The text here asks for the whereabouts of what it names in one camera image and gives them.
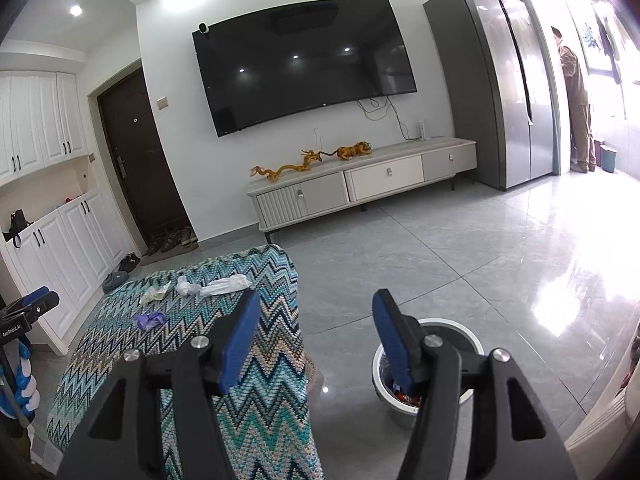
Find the doormat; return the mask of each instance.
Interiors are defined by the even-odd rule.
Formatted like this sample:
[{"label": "doormat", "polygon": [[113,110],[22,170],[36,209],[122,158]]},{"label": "doormat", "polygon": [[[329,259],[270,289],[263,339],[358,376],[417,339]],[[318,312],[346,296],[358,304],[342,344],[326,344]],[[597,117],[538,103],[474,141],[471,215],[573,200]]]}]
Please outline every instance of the doormat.
[{"label": "doormat", "polygon": [[144,267],[145,265],[154,264],[168,258],[173,258],[174,256],[179,256],[180,254],[190,253],[191,251],[195,251],[197,248],[197,242],[194,242],[193,244],[189,244],[187,246],[177,244],[173,249],[165,253],[161,253],[160,251],[158,251],[151,256],[142,256],[142,259],[140,260],[140,266]]}]

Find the person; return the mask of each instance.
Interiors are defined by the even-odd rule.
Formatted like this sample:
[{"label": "person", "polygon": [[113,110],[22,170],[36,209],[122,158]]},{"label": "person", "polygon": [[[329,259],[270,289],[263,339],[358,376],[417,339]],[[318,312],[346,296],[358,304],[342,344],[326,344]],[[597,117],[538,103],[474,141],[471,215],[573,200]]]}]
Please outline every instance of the person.
[{"label": "person", "polygon": [[574,51],[562,42],[560,31],[551,27],[556,37],[560,53],[560,63],[569,101],[569,118],[574,135],[578,161],[571,165],[572,171],[587,173],[596,170],[596,150],[591,133],[591,104],[589,93],[584,85],[584,75]]}]

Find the brown door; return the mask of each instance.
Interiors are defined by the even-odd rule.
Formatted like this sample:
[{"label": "brown door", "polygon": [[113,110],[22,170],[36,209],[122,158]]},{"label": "brown door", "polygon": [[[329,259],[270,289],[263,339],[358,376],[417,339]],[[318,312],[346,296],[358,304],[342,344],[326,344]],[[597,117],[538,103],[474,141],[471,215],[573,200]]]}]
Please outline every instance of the brown door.
[{"label": "brown door", "polygon": [[147,244],[189,218],[160,144],[142,69],[98,96],[111,159]]}]

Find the tv stand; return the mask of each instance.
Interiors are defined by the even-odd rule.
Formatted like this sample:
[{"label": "tv stand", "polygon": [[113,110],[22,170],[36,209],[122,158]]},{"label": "tv stand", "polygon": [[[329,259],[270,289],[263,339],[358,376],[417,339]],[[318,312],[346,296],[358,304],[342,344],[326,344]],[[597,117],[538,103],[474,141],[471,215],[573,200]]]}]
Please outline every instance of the tv stand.
[{"label": "tv stand", "polygon": [[351,160],[331,158],[309,171],[284,173],[277,182],[252,182],[247,195],[254,202],[260,231],[267,243],[281,228],[416,187],[451,179],[472,170],[476,143],[453,137],[410,140],[376,148]]}]

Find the drawer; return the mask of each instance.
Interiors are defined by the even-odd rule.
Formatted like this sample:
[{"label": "drawer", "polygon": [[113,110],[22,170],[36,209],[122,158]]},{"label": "drawer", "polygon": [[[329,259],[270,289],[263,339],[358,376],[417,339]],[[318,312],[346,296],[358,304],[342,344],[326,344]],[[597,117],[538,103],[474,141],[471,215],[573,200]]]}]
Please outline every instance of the drawer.
[{"label": "drawer", "polygon": [[257,200],[267,227],[286,224],[349,203],[341,171],[260,194]]},{"label": "drawer", "polygon": [[352,202],[424,182],[420,155],[397,158],[346,173],[351,184]]},{"label": "drawer", "polygon": [[448,150],[438,150],[422,155],[425,182],[472,170],[477,165],[475,144],[454,146]]}]

